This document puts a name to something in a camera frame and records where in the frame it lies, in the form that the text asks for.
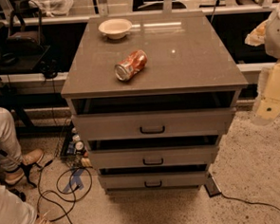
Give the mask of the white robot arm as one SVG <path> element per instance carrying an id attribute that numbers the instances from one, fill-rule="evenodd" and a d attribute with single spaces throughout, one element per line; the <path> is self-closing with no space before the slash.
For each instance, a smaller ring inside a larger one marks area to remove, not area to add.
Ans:
<path id="1" fill-rule="evenodd" d="M 263 67 L 258 76 L 257 93 L 253 104 L 252 122 L 267 125 L 280 114 L 280 3 L 268 20 L 259 24 L 245 39 L 248 46 L 264 45 L 266 53 L 276 59 L 271 68 Z"/>

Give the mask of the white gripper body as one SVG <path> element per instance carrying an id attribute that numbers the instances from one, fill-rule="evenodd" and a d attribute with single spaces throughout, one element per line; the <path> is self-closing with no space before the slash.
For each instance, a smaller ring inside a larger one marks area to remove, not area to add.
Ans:
<path id="1" fill-rule="evenodd" d="M 280 103 L 280 61 L 269 72 L 265 93 L 268 99 Z"/>

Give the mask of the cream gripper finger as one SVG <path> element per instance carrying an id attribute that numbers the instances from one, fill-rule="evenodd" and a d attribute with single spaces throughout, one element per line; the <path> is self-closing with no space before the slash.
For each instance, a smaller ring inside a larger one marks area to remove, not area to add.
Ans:
<path id="1" fill-rule="evenodd" d="M 270 69 L 263 68 L 259 74 L 257 85 L 258 96 L 253 104 L 252 122 L 255 125 L 267 125 L 280 114 L 280 103 L 266 97 L 265 88 L 268 82 Z"/>
<path id="2" fill-rule="evenodd" d="M 265 26 L 267 22 L 260 23 L 256 28 L 247 35 L 245 44 L 248 46 L 260 46 L 264 44 L 264 38 L 266 35 Z"/>

